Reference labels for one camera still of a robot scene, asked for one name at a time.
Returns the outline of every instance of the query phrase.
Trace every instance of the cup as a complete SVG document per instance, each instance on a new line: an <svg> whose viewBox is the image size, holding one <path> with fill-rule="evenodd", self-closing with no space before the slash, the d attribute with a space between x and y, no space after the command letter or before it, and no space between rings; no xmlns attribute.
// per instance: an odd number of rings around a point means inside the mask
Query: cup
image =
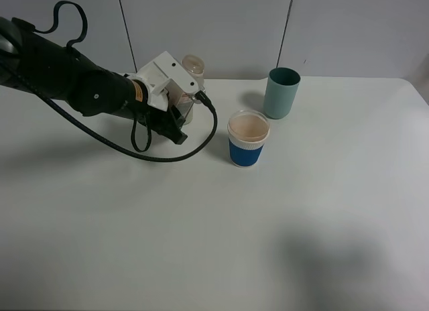
<svg viewBox="0 0 429 311"><path fill-rule="evenodd" d="M268 117L281 119L290 112L300 81L301 76L290 68L270 71L263 100L263 110Z"/></svg>
<svg viewBox="0 0 429 311"><path fill-rule="evenodd" d="M269 122L257 111L241 110L229 118L229 155L236 166L256 164L269 136Z"/></svg>

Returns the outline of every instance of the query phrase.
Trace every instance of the black robotic arm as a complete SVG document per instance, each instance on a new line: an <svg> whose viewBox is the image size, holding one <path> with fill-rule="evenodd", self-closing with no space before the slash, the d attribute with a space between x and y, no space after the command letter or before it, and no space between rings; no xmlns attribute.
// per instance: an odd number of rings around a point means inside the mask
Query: black robotic arm
<svg viewBox="0 0 429 311"><path fill-rule="evenodd" d="M46 34L58 26L58 10L64 4L73 4L82 17L82 33L78 39L70 40L66 47L60 47L36 32ZM213 130L207 140L194 151L177 158L153 158L129 151L101 137L51 99L66 101L74 110L84 116L108 113L134 120L131 140L134 148L136 123L181 144L187 136L181 132L184 118L172 105L166 111L147 104L149 91L140 80L132 80L120 74L105 70L92 63L73 47L81 42L87 31L86 16L82 8L69 1L60 1L54 8L54 24L48 31L38 31L34 25L21 19L9 21L0 17L0 85L30 92L40 97L53 110L95 139L129 156L154 162L175 162L184 160L199 152L213 137L217 128L214 107L203 91L195 94L212 112Z"/></svg>

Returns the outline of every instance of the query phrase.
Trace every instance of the white wall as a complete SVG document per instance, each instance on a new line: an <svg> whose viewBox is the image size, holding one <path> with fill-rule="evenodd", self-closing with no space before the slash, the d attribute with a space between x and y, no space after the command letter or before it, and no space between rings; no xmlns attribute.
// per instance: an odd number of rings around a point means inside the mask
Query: white wall
<svg viewBox="0 0 429 311"><path fill-rule="evenodd" d="M164 50L200 56L211 78L264 78L290 0L122 0L137 67Z"/></svg>
<svg viewBox="0 0 429 311"><path fill-rule="evenodd" d="M280 66L404 78L429 53L429 0L294 0Z"/></svg>
<svg viewBox="0 0 429 311"><path fill-rule="evenodd" d="M22 18L40 30L47 30L52 25L52 10L58 1L61 0L0 0L0 16ZM81 5L88 17L85 41L74 47L99 66L117 72L134 71L119 0L67 1ZM79 36L81 27L77 10L65 5L60 10L58 29L46 37L65 46L68 40Z"/></svg>

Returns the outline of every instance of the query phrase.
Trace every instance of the white cup rim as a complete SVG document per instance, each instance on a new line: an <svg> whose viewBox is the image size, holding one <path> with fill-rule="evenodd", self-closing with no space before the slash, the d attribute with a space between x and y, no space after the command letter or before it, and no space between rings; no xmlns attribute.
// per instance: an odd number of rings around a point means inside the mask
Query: white cup rim
<svg viewBox="0 0 429 311"><path fill-rule="evenodd" d="M232 119L235 119L241 115L253 115L253 116L259 117L267 125L267 132L265 132L264 134L257 136L257 137L245 137L243 135L238 134L237 132L235 132L231 128L230 123L231 123ZM269 121L268 121L267 117L265 115L263 115L262 113L255 111L255 110L237 111L237 112L233 113L228 120L228 132L232 136L234 136L236 139L238 139L240 142L244 142L244 143L248 143L248 144L261 143L262 141L265 141L268 138L270 129L271 129L271 127L269 125Z"/></svg>

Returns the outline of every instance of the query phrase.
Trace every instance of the green plastic cup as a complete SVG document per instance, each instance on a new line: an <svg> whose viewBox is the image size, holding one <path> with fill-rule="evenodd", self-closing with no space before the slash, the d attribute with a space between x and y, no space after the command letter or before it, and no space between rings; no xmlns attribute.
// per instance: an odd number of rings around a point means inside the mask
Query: green plastic cup
<svg viewBox="0 0 429 311"><path fill-rule="evenodd" d="M275 68L269 72L263 110L272 119L284 118L290 112L301 76L290 68Z"/></svg>

